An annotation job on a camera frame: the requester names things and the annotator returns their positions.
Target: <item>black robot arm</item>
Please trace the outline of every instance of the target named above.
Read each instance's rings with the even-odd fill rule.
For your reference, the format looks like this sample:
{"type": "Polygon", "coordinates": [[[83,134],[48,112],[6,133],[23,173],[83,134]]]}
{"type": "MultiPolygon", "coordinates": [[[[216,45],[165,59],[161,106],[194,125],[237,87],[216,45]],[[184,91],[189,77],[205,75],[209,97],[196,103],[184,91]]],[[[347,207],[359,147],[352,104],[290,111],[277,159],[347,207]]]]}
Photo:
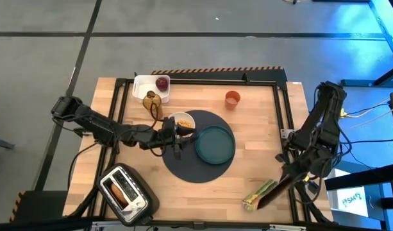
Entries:
{"type": "Polygon", "coordinates": [[[180,159],[182,145],[191,142],[181,136],[194,132],[175,123],[174,118],[163,119],[162,129],[156,131],[145,124],[120,124],[95,112],[77,97],[60,97],[51,110],[55,121],[75,122],[86,132],[91,132],[97,143],[115,147],[118,141],[134,147],[139,143],[143,150],[172,146],[175,158],[180,159]]]}
{"type": "Polygon", "coordinates": [[[341,129],[338,124],[346,93],[343,88],[330,82],[321,83],[318,100],[300,130],[291,132],[283,143],[285,153],[300,153],[293,156],[291,164],[284,164],[279,184],[265,195],[258,208],[266,206],[284,190],[301,182],[308,173],[314,178],[324,178],[337,163],[341,129]]]}

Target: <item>yellow black striped tape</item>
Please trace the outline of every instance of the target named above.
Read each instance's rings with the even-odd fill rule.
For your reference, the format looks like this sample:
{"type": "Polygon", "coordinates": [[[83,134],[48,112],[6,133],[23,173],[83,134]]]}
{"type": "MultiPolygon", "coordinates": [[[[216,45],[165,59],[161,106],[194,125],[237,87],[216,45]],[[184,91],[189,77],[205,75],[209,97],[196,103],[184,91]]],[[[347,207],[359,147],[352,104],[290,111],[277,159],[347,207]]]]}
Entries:
{"type": "Polygon", "coordinates": [[[26,191],[22,191],[18,194],[17,200],[15,201],[14,208],[12,209],[12,215],[10,216],[10,222],[15,221],[15,215],[18,210],[19,203],[21,202],[21,197],[26,193],[26,191]]]}
{"type": "Polygon", "coordinates": [[[221,71],[262,71],[262,70],[283,70],[283,67],[281,67],[281,66],[268,66],[268,67],[228,67],[228,68],[162,70],[162,71],[153,71],[151,74],[208,73],[208,72],[221,72],[221,71]]]}

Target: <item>white tray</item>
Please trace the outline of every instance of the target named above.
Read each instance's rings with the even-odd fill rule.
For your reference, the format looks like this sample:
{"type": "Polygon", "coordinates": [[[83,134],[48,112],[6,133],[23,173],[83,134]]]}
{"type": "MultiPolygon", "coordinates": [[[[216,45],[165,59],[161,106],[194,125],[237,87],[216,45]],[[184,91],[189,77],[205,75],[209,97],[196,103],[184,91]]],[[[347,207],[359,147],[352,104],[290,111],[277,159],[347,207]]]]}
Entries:
{"type": "Polygon", "coordinates": [[[171,89],[171,79],[167,75],[138,75],[135,77],[133,81],[132,95],[137,99],[138,102],[142,102],[142,100],[146,96],[146,93],[151,90],[161,97],[162,103],[167,103],[169,102],[170,89],[171,89]],[[158,88],[155,85],[155,81],[159,77],[164,77],[168,80],[168,89],[164,92],[158,90],[158,88]]]}

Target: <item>green plate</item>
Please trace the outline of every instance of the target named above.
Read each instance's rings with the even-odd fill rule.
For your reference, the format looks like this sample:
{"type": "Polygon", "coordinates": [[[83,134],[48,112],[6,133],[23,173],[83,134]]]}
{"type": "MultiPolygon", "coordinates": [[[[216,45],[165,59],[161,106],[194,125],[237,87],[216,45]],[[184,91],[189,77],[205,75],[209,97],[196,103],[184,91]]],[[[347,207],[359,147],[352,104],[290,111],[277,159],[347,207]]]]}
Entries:
{"type": "Polygon", "coordinates": [[[209,126],[199,133],[196,153],[209,164],[223,164],[235,154],[236,144],[232,134],[221,126],[209,126]]]}

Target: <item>gray floor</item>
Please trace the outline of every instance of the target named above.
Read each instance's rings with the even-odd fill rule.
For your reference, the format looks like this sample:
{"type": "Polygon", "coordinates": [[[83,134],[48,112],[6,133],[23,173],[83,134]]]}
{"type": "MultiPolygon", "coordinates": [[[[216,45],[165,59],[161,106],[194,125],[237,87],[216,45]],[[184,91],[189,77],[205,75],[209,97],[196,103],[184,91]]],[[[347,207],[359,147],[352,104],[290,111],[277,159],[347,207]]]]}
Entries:
{"type": "MultiPolygon", "coordinates": [[[[85,31],[94,0],[0,0],[0,31],[85,31]]],[[[104,0],[94,31],[232,31],[380,33],[366,4],[282,0],[104,0]]],[[[50,109],[74,69],[82,38],[0,37],[0,223],[8,221],[19,191],[31,189],[53,128],[50,109]]],[[[393,68],[385,41],[315,38],[92,38],[74,95],[91,102],[98,77],[132,77],[155,69],[284,66],[289,81],[301,81],[309,108],[322,81],[375,79],[393,68]]],[[[347,88],[351,112],[372,106],[393,89],[347,88]]],[[[381,107],[343,129],[378,116],[381,107]]],[[[393,138],[389,114],[348,131],[352,141],[393,138]]],[[[46,190],[65,190],[80,138],[63,131],[46,190]]],[[[370,166],[393,163],[393,143],[357,144],[356,157],[370,166]]],[[[346,160],[355,162],[351,156],[346,160]]]]}

